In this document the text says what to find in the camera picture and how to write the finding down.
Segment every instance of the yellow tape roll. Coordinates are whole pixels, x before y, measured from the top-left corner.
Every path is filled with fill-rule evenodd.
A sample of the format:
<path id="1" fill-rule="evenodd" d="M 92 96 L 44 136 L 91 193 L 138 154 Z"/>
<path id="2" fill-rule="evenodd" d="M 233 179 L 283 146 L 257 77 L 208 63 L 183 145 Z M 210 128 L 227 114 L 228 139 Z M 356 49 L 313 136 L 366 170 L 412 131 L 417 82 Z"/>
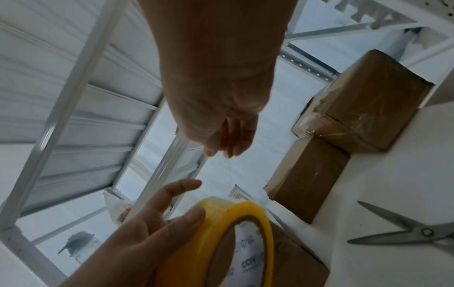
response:
<path id="1" fill-rule="evenodd" d="M 205 222 L 157 269 L 156 286 L 271 286 L 274 244 L 263 209 L 233 199 L 198 204 L 206 210 Z"/>

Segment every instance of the table surface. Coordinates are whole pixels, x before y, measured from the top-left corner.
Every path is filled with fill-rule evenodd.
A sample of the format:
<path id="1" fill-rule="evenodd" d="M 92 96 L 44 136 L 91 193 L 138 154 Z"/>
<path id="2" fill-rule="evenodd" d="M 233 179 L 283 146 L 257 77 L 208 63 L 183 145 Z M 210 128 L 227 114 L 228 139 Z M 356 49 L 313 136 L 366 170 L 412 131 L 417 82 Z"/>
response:
<path id="1" fill-rule="evenodd" d="M 454 255 L 430 244 L 361 246 L 352 238 L 400 230 L 359 204 L 431 225 L 454 221 L 454 102 L 421 109 L 386 154 L 352 155 L 308 225 L 267 207 L 331 270 L 326 287 L 454 286 Z"/>

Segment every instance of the hand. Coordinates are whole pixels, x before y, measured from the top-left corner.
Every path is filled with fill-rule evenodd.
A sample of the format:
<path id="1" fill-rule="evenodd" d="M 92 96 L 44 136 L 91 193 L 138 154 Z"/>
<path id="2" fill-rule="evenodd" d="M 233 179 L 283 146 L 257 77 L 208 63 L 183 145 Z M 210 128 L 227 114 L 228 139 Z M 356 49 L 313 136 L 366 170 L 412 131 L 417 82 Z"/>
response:
<path id="1" fill-rule="evenodd" d="M 259 112 L 297 0 L 139 0 L 178 128 L 207 156 L 238 156 Z"/>
<path id="2" fill-rule="evenodd" d="M 154 270 L 182 247 L 205 220 L 205 209 L 199 205 L 170 222 L 163 219 L 163 213 L 174 196 L 200 186 L 201 181 L 194 179 L 164 186 L 61 287 L 153 286 Z"/>

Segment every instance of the brown cardboard box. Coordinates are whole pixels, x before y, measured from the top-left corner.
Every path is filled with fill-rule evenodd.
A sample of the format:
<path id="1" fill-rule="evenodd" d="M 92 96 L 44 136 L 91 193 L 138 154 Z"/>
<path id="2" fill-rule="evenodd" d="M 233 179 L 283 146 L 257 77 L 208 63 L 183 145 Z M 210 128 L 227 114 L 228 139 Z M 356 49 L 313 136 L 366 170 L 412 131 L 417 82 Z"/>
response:
<path id="1" fill-rule="evenodd" d="M 322 287 L 330 271 L 271 222 L 274 240 L 273 287 Z"/>
<path id="2" fill-rule="evenodd" d="M 311 223 L 348 161 L 348 154 L 322 139 L 299 139 L 264 189 L 270 199 Z"/>
<path id="3" fill-rule="evenodd" d="M 387 151 L 433 84 L 393 58 L 369 51 L 328 87 L 292 131 L 350 153 Z"/>

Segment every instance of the metal scissors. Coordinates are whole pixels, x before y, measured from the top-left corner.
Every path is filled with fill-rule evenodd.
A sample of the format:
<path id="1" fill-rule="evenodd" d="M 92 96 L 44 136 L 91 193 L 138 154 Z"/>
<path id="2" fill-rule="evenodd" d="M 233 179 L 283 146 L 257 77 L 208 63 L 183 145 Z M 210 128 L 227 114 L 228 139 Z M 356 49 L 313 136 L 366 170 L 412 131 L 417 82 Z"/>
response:
<path id="1" fill-rule="evenodd" d="M 372 204 L 362 201 L 358 201 L 358 203 L 379 217 L 405 229 L 405 231 L 364 236 L 348 240 L 347 243 L 361 245 L 432 243 L 436 247 L 454 254 L 454 222 L 428 226 Z M 445 244 L 435 242 L 443 239 L 446 239 L 443 241 Z"/>

